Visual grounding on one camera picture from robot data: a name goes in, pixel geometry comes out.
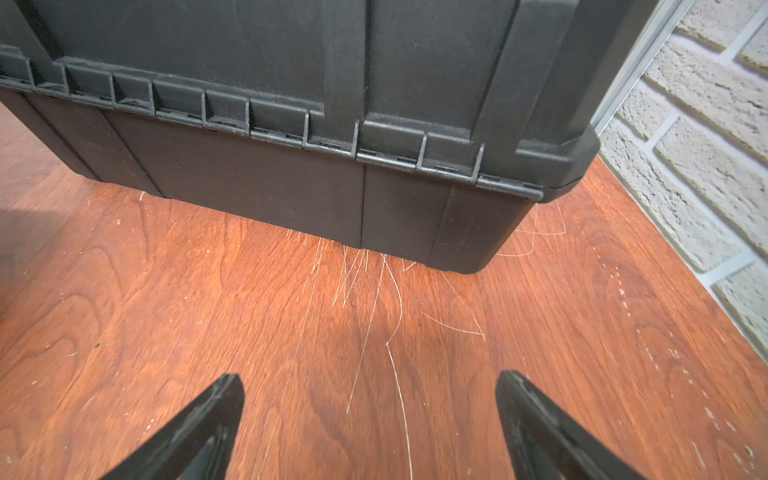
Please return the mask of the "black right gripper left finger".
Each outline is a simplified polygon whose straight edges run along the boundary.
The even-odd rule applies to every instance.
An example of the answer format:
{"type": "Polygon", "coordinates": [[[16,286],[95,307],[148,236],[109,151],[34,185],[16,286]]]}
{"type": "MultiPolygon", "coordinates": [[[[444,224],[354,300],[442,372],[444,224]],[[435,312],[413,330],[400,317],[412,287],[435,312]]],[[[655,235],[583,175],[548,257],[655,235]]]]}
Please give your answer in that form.
{"type": "Polygon", "coordinates": [[[224,374],[105,479],[223,479],[245,402],[237,374],[224,374]]]}

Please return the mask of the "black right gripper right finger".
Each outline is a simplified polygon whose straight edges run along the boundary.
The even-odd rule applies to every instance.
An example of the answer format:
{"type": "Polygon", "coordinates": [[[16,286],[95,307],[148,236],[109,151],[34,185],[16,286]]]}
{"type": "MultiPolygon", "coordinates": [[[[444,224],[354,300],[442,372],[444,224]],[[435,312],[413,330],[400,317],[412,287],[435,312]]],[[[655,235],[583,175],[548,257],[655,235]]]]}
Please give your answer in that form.
{"type": "Polygon", "coordinates": [[[517,479],[642,477],[520,372],[500,373],[495,399],[517,479]]]}

